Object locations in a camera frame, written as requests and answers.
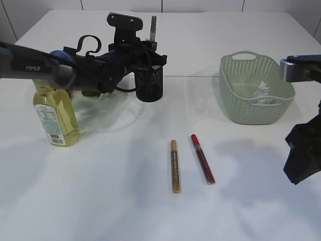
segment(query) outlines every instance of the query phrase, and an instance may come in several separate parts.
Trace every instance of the oil bottle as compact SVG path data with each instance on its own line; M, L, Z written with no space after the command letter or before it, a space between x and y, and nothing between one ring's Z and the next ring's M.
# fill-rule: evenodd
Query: oil bottle
M33 80L36 87L34 107L54 146L69 147L80 136L78 122L69 93L64 89L54 90L45 80Z

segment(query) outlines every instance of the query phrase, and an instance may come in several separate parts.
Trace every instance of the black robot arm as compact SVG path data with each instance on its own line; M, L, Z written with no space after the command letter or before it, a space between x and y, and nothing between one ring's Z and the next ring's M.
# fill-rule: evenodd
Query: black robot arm
M81 37L77 49L65 47L63 51L50 54L0 43L0 78L43 79L55 89L133 92L137 89L117 87L124 76L133 72L135 78L139 73L143 84L151 84L156 70L166 64L167 56L155 52L157 43L153 39L141 41L136 37L136 31L142 29L142 20L110 13L107 21L115 27L114 43L109 45L109 52L101 56L91 55L101 49L101 41L92 35ZM152 24L151 29L155 30L155 21ZM96 39L97 49L88 51L85 56L78 55L87 37Z
M281 60L280 77L287 82L321 83L321 55L288 56ZM321 170L321 103L318 115L294 126L285 140L291 150L284 172L292 183L298 184Z

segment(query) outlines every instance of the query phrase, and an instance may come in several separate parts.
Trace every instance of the black pen holder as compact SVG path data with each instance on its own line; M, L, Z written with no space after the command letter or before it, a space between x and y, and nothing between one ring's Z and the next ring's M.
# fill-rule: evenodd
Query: black pen holder
M144 102L154 102L163 96L163 67L153 66L139 68L135 71L136 96Z

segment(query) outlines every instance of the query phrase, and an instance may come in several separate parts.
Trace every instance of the green plastic basket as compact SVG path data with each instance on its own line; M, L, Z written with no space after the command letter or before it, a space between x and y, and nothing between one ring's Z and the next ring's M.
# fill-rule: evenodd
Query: green plastic basket
M233 59L250 54L254 59ZM291 83L279 78L279 65L270 57L242 51L221 59L220 91L232 121L246 125L275 123L292 103Z

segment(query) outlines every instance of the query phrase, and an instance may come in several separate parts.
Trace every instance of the yellow liquid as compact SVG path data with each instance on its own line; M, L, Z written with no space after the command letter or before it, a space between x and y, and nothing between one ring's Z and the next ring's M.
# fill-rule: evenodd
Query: yellow liquid
M68 92L64 89L54 90L43 80L34 80L34 84L37 93L34 96L33 104L48 105L56 110L65 139L66 145L52 145L57 147L73 145L80 136L80 130Z

